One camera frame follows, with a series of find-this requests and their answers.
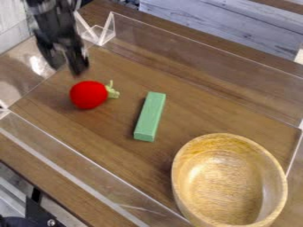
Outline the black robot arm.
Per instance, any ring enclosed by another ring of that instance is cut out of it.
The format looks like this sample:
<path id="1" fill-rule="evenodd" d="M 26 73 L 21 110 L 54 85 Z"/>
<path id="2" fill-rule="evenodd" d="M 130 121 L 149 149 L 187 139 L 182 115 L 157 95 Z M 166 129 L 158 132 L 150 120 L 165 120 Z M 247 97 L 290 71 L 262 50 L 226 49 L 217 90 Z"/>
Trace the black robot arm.
<path id="1" fill-rule="evenodd" d="M 35 19 L 37 46 L 50 64 L 59 70 L 69 64 L 81 76 L 90 68 L 90 57 L 78 31 L 75 10 L 78 0 L 26 0 Z"/>

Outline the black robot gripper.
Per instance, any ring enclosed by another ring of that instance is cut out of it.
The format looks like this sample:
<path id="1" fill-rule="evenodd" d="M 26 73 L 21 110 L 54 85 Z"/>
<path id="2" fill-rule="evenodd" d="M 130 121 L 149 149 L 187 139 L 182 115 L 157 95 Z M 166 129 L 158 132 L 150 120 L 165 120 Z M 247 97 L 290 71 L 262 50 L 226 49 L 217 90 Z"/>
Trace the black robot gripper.
<path id="1" fill-rule="evenodd" d="M 37 27 L 37 45 L 50 66 L 59 70 L 66 64 L 75 76 L 90 68 L 90 58 L 79 36 L 74 8 L 31 8 Z"/>

